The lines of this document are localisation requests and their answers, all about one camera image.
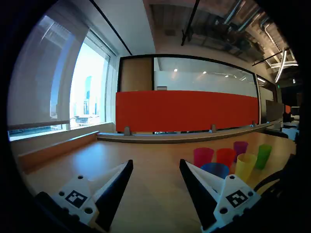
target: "sky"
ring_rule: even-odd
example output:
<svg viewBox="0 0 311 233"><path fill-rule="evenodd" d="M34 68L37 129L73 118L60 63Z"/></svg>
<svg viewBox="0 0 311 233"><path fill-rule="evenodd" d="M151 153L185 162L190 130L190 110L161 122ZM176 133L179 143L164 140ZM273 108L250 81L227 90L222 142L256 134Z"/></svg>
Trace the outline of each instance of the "sky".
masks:
<svg viewBox="0 0 311 233"><path fill-rule="evenodd" d="M83 114L83 102L85 93L86 78L92 76L90 89L90 114L94 112L95 103L104 99L101 96L101 83L104 63L106 60L97 52L83 43L77 58L73 72L72 85L70 91L70 118L73 117L73 105L77 103L77 114Z"/></svg>

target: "plastic cup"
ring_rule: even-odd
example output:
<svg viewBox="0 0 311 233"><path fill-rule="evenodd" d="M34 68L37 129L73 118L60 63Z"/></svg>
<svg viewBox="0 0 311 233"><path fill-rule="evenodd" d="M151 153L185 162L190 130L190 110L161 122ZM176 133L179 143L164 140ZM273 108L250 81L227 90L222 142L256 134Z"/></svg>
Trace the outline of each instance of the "plastic cup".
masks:
<svg viewBox="0 0 311 233"><path fill-rule="evenodd" d="M236 156L236 152L230 148L222 148L217 150L216 155L216 162L222 163L230 169L231 164L233 163L233 160Z"/></svg>
<svg viewBox="0 0 311 233"><path fill-rule="evenodd" d="M268 144L263 144L259 146L259 151L258 151L258 155L257 155L257 161L255 164L255 167L262 170L264 169L270 153L272 150L272 146L268 145Z"/></svg>
<svg viewBox="0 0 311 233"><path fill-rule="evenodd" d="M257 157L254 154L246 153L238 155L235 174L242 181L246 182L255 166L256 160Z"/></svg>
<svg viewBox="0 0 311 233"><path fill-rule="evenodd" d="M234 158L234 162L236 162L238 155L246 153L247 146L248 146L248 143L244 141L236 141L233 143L233 149L236 152L236 157Z"/></svg>
<svg viewBox="0 0 311 233"><path fill-rule="evenodd" d="M213 158L214 150L207 147L196 148L193 150L194 162L197 167L202 167L204 164L210 163Z"/></svg>
<svg viewBox="0 0 311 233"><path fill-rule="evenodd" d="M223 179L229 175L229 168L221 163L207 163L204 164L201 169Z"/></svg>

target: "blue cup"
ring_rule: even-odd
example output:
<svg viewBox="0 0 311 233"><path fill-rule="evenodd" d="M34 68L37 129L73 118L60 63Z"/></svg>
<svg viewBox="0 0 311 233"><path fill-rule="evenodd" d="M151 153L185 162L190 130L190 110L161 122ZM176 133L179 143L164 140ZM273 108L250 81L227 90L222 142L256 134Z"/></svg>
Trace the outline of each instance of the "blue cup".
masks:
<svg viewBox="0 0 311 233"><path fill-rule="evenodd" d="M225 179L229 175L229 168L222 163L207 163L201 169L222 179Z"/></svg>

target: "window blind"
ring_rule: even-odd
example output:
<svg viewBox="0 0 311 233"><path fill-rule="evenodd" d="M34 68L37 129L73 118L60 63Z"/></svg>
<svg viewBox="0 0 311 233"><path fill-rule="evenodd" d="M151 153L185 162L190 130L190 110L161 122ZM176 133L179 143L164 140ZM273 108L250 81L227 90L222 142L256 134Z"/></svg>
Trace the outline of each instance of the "window blind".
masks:
<svg viewBox="0 0 311 233"><path fill-rule="evenodd" d="M60 3L33 28L11 78L9 130L69 123L72 75L87 32L88 27Z"/></svg>

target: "orange panel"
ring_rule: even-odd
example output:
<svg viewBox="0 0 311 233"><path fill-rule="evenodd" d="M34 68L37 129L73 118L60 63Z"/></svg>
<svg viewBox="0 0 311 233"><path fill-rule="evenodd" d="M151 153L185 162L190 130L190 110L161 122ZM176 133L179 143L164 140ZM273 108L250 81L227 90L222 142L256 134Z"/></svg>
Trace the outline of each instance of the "orange panel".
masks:
<svg viewBox="0 0 311 233"><path fill-rule="evenodd" d="M285 105L285 112L286 112L287 114L289 114L289 113L290 113L290 106Z"/></svg>
<svg viewBox="0 0 311 233"><path fill-rule="evenodd" d="M171 132L258 123L258 98L219 92L151 90L118 92L116 130Z"/></svg>

